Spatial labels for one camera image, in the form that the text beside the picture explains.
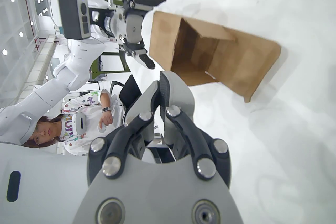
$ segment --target metal bolt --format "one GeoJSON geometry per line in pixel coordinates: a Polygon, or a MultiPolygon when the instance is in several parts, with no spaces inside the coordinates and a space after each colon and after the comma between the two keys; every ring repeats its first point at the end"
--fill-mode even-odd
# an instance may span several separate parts
{"type": "Polygon", "coordinates": [[[139,117],[143,121],[148,121],[151,119],[151,112],[150,111],[142,112],[139,114],[139,117]]]}
{"type": "Polygon", "coordinates": [[[178,106],[172,105],[172,106],[170,106],[170,107],[167,108],[167,113],[170,116],[176,117],[176,116],[180,115],[181,110],[180,110],[180,108],[178,106]]]}
{"type": "Polygon", "coordinates": [[[225,154],[228,151],[227,143],[222,139],[215,139],[213,142],[215,150],[220,154],[225,154]]]}
{"type": "Polygon", "coordinates": [[[94,141],[92,141],[90,149],[93,152],[99,152],[105,145],[105,141],[104,139],[102,139],[101,137],[96,138],[94,141]]]}
{"type": "Polygon", "coordinates": [[[99,224],[121,224],[125,220],[125,206],[119,199],[106,200],[97,213],[99,224]]]}
{"type": "Polygon", "coordinates": [[[193,224],[220,224],[220,213],[209,200],[198,201],[192,209],[193,224]]]}
{"type": "Polygon", "coordinates": [[[117,157],[108,157],[102,166],[103,169],[103,173],[105,176],[107,177],[112,177],[114,175],[116,175],[116,173],[119,172],[121,168],[121,160],[120,158],[117,157]]]}
{"type": "Polygon", "coordinates": [[[216,174],[215,163],[210,158],[201,158],[197,162],[197,171],[205,178],[212,178],[216,174]]]}

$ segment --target watch strap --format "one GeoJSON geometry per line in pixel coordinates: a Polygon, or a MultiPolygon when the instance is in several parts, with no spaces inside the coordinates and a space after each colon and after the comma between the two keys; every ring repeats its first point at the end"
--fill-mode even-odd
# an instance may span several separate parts
{"type": "Polygon", "coordinates": [[[103,112],[108,111],[108,110],[111,111],[111,109],[109,107],[103,108],[103,112]]]}

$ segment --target white graphic t-shirt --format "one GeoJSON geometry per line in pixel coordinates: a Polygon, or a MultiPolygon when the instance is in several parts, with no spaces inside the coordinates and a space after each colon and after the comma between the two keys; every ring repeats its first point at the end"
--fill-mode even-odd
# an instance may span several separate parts
{"type": "Polygon", "coordinates": [[[101,106],[101,93],[109,92],[106,89],[102,89],[97,92],[92,92],[78,98],[70,100],[66,103],[62,109],[62,113],[65,114],[62,118],[62,132],[60,135],[60,140],[64,142],[64,148],[73,155],[83,155],[89,152],[89,147],[91,142],[97,137],[104,137],[110,132],[120,127],[122,119],[125,113],[125,108],[122,105],[119,97],[117,95],[110,96],[111,102],[111,113],[113,116],[113,123],[106,127],[104,133],[98,131],[98,123],[102,117],[102,106],[101,106]],[[85,115],[86,133],[80,136],[75,136],[72,130],[72,114],[79,109],[85,115]]]}

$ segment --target open cardboard box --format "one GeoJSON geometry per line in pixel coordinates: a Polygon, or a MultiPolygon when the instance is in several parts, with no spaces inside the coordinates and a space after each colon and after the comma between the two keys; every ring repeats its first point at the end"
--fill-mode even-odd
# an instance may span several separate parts
{"type": "Polygon", "coordinates": [[[154,13],[149,55],[188,86],[220,81],[248,103],[280,52],[279,44],[255,35],[154,13]]]}

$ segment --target short brown hair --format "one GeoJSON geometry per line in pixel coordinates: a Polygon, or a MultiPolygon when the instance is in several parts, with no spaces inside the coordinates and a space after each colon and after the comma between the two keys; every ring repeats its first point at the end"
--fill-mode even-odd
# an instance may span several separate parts
{"type": "MultiPolygon", "coordinates": [[[[63,116],[64,116],[64,114],[60,114],[60,115],[56,116],[53,119],[48,119],[47,116],[42,116],[37,121],[37,124],[38,123],[43,123],[43,122],[46,122],[46,123],[55,123],[55,122],[61,121],[61,119],[62,119],[63,116]]],[[[48,142],[41,143],[41,144],[36,144],[36,142],[34,140],[28,139],[24,144],[22,144],[22,146],[29,147],[29,148],[42,148],[42,147],[48,147],[48,146],[54,145],[57,142],[61,142],[59,137],[55,137],[53,140],[50,140],[48,142]]]]}

